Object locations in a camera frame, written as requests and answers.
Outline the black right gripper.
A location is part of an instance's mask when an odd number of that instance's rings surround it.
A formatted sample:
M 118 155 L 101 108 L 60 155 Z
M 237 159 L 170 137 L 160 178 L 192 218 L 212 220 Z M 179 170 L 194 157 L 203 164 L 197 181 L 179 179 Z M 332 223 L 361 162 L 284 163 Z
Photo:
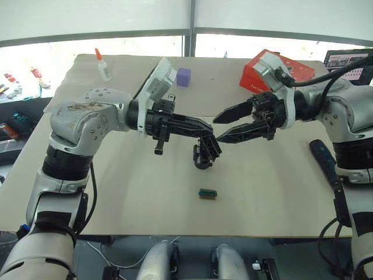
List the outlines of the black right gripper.
M 277 128 L 284 124 L 284 101 L 270 92 L 256 94 L 243 103 L 224 109 L 214 119 L 214 124 L 229 124 L 252 113 L 253 122 L 228 129 L 217 137 L 218 142 L 240 143 L 264 137 L 272 140 Z

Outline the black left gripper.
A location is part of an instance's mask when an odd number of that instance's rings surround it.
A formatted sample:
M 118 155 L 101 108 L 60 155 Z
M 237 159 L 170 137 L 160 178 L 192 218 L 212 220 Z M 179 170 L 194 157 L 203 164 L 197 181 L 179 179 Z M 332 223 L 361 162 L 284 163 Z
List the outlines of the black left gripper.
M 180 114 L 173 114 L 175 101 L 161 99 L 152 105 L 146 115 L 146 133 L 157 141 L 154 153 L 163 154 L 163 146 L 171 134 L 184 137 L 201 138 L 213 134 L 207 122 Z

